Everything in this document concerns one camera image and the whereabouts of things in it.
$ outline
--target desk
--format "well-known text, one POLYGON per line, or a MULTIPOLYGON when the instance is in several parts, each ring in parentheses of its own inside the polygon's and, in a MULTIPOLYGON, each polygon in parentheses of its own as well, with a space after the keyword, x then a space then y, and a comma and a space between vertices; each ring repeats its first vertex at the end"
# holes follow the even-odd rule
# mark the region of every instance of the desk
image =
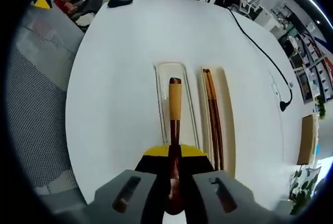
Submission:
POLYGON ((273 14, 268 12, 265 8, 262 8, 262 11, 254 21, 267 31, 273 31, 273 34, 275 33, 274 31, 280 31, 283 29, 283 26, 275 19, 273 14))
MULTIPOLYGON (((289 100, 289 89, 226 9, 195 0, 102 6, 80 44, 66 102, 69 156, 88 203, 96 189, 134 169, 147 149, 162 145, 153 64, 163 61, 182 62, 188 75, 198 76, 203 65, 224 68, 234 114, 236 179, 270 209, 288 193, 290 166, 296 164, 301 138, 300 88, 274 36, 235 15, 295 85, 285 112, 272 87, 284 101, 289 100)), ((197 81, 192 83, 196 88, 197 81)), ((191 96, 197 97, 197 91, 191 96)), ((193 108, 199 111, 197 104, 193 108)))

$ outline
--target potted plant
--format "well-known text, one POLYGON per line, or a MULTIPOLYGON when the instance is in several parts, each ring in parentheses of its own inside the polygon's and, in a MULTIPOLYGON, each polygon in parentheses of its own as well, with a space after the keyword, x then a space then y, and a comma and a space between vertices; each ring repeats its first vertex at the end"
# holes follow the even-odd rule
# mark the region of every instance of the potted plant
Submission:
POLYGON ((311 200, 311 194, 314 189, 314 186, 318 180, 318 174, 311 179, 306 180, 301 185, 299 185, 299 178, 302 175, 302 172, 307 172, 308 176, 310 175, 310 169, 299 170, 294 173, 292 183, 290 184, 289 199, 294 202, 294 206, 290 212, 291 215, 299 214, 311 200))
POLYGON ((326 115, 326 110, 325 110, 325 106, 324 106, 324 100, 321 96, 317 97, 317 101, 318 101, 318 112, 319 112, 319 118, 320 119, 324 119, 325 115, 326 115))

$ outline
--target green plant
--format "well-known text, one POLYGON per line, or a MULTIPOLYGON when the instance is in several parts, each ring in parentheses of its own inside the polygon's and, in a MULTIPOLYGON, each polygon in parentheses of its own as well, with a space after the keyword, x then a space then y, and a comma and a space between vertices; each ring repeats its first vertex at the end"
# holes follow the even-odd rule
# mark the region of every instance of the green plant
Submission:
MULTIPOLYGON (((301 174, 300 172, 302 171, 301 170, 296 171, 293 178, 300 177, 299 175, 301 174)), ((290 212, 291 215, 297 215, 298 213, 300 213, 300 211, 302 211, 303 208, 305 208, 308 205, 309 201, 311 200, 311 193, 313 191, 314 185, 316 184, 317 180, 318 180, 318 174, 315 175, 315 177, 310 182, 305 181, 300 187, 298 182, 295 182, 294 180, 294 183, 290 187, 291 191, 289 193, 290 200, 295 202, 295 206, 290 212), (294 194, 292 192, 295 188, 298 188, 297 194, 294 194)))
POLYGON ((324 100, 321 96, 317 97, 317 101, 318 101, 318 111, 319 111, 319 118, 320 119, 324 119, 325 115, 326 115, 326 110, 325 110, 325 106, 324 106, 324 100))

